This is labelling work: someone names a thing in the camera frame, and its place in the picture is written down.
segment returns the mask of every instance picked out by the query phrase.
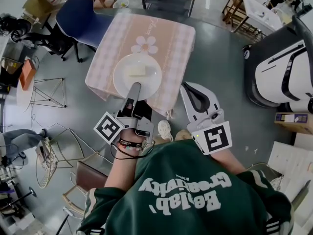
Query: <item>office chair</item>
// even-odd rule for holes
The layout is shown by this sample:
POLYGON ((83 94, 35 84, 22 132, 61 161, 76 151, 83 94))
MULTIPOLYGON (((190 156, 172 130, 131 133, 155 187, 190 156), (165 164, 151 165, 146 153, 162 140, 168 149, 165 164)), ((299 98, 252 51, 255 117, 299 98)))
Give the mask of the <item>office chair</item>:
POLYGON ((93 49, 98 48, 113 18, 95 13, 93 0, 67 0, 56 21, 65 35, 93 49))

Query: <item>gray floor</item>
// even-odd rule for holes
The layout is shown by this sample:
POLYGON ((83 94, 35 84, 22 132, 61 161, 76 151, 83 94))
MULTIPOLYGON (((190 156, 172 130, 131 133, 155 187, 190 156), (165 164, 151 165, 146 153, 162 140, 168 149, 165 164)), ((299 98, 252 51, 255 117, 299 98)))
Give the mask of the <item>gray floor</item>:
MULTIPOLYGON (((230 121, 233 139, 232 151, 246 167, 257 162, 266 162, 273 141, 288 142, 289 134, 273 123, 275 110, 257 107, 249 102, 244 94, 244 60, 241 47, 246 44, 246 40, 196 20, 186 20, 180 17, 176 19, 168 17, 168 19, 179 20, 192 25, 197 32, 195 48, 189 59, 183 80, 200 83, 216 93, 221 107, 225 110, 225 119, 230 121)), ((33 111, 29 108, 22 113, 16 106, 16 91, 12 90, 6 100, 4 124, 5 126, 12 125, 6 130, 33 128, 35 131, 40 131, 40 125, 42 125, 47 127, 49 134, 54 137, 63 130, 60 126, 54 125, 57 122, 73 129, 93 149, 101 151, 101 154, 111 160, 112 157, 108 149, 103 149, 104 142, 93 131, 93 127, 106 111, 116 111, 122 100, 110 97, 105 102, 88 89, 85 85, 85 77, 94 53, 80 44, 79 54, 85 60, 80 64, 76 62, 73 50, 69 52, 65 62, 62 62, 58 56, 45 54, 43 49, 36 53, 41 59, 36 79, 65 78, 67 108, 58 109, 36 105, 33 111)), ((40 88, 47 93, 53 88, 53 84, 46 83, 40 88)), ((55 97, 57 100, 61 100, 61 91, 57 91, 55 97)), ((185 128, 188 123, 180 96, 174 112, 174 119, 171 121, 173 134, 179 129, 185 128)), ((155 125, 163 118, 157 113, 153 114, 155 125)), ((59 145, 66 158, 72 159, 80 156, 75 139, 70 133, 65 133, 59 139, 59 145)), ((85 156, 92 153, 86 146, 82 145, 82 148, 85 156)), ((28 197, 26 203, 41 222, 51 230, 56 231, 64 218, 62 208, 65 202, 62 200, 62 193, 72 187, 69 172, 73 169, 58 169, 48 187, 40 189, 35 174, 35 151, 30 149, 26 153, 29 164, 18 171, 20 189, 24 193, 28 192, 29 186, 35 189, 38 197, 28 197)), ((97 163, 103 172, 109 172, 111 165, 108 162, 98 160, 97 163)), ((42 169, 38 166, 39 178, 41 171, 42 169)), ((70 198, 75 204, 84 207, 84 197, 80 192, 73 193, 70 198)), ((78 219, 69 219, 72 230, 77 227, 78 222, 78 219)), ((70 234, 67 225, 64 229, 63 234, 70 234)))

